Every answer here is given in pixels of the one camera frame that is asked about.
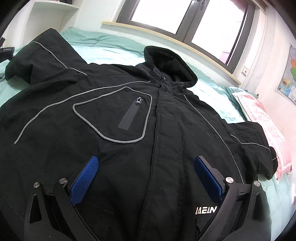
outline white cabinet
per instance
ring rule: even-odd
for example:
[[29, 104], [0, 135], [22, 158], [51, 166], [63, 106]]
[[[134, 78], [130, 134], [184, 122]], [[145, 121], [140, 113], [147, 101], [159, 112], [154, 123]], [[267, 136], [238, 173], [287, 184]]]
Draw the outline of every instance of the white cabinet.
[[9, 24], [4, 47], [17, 49], [49, 28], [63, 32], [73, 27], [82, 1], [74, 0], [72, 5], [49, 0], [29, 1]]

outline world map poster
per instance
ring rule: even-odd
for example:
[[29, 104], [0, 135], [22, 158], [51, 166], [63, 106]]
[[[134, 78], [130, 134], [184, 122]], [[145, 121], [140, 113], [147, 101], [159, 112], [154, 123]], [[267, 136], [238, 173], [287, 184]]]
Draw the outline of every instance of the world map poster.
[[287, 65], [278, 90], [296, 104], [296, 49], [290, 46]]

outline window pane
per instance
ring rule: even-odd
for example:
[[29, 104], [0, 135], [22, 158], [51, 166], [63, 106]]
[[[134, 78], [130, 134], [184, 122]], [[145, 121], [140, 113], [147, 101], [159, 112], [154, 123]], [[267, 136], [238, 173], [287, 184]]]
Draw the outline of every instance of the window pane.
[[192, 43], [226, 63], [246, 8], [244, 0], [210, 0]]
[[192, 0], [140, 0], [132, 21], [176, 34]]

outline jacket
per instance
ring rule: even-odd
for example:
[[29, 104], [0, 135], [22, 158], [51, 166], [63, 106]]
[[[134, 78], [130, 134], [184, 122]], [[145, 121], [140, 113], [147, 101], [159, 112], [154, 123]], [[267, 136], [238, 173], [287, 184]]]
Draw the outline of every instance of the jacket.
[[194, 240], [217, 211], [197, 156], [237, 183], [272, 178], [276, 155], [258, 123], [221, 119], [186, 89], [197, 77], [174, 52], [147, 46], [144, 57], [87, 64], [49, 29], [7, 65], [7, 80], [30, 84], [0, 108], [0, 211], [21, 239], [32, 185], [52, 196], [92, 156], [99, 170], [76, 208], [101, 241]]

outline window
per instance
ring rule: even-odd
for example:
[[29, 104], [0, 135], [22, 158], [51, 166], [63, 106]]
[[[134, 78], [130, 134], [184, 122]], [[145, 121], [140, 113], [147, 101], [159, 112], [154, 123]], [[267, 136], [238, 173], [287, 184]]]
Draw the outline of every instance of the window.
[[177, 39], [233, 73], [254, 12], [251, 0], [126, 0], [117, 22]]

